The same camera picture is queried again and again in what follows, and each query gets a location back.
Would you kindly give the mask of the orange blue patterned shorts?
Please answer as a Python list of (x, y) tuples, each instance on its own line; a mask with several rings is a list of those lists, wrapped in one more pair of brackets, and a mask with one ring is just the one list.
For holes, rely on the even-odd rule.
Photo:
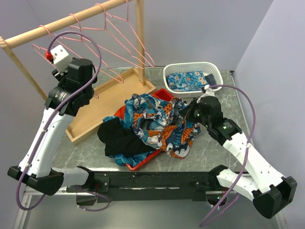
[(133, 94), (125, 101), (123, 126), (130, 127), (147, 146), (184, 159), (200, 134), (200, 124), (186, 120), (186, 101), (174, 97), (165, 101), (151, 94)]

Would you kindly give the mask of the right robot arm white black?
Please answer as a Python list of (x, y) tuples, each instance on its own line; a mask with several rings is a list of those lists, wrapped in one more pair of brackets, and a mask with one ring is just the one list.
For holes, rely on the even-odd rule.
[(180, 114), (191, 123), (205, 126), (210, 137), (242, 163), (251, 176), (245, 178), (225, 166), (218, 166), (211, 170), (212, 176), (208, 179), (212, 189), (232, 188), (252, 201), (255, 209), (267, 219), (293, 201), (297, 181), (292, 176), (285, 177), (264, 159), (241, 128), (224, 117), (216, 97), (193, 99)]

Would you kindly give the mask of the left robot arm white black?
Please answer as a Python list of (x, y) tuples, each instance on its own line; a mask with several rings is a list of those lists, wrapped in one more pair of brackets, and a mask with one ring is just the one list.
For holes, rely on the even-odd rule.
[(92, 172), (84, 167), (73, 169), (52, 168), (62, 136), (76, 116), (78, 110), (90, 103), (94, 91), (89, 84), (75, 95), (60, 110), (56, 107), (73, 92), (84, 86), (95, 73), (91, 60), (73, 58), (58, 85), (53, 88), (45, 102), (40, 128), (24, 159), (17, 166), (11, 166), (8, 176), (48, 196), (61, 187), (79, 186), (88, 192), (94, 188)]

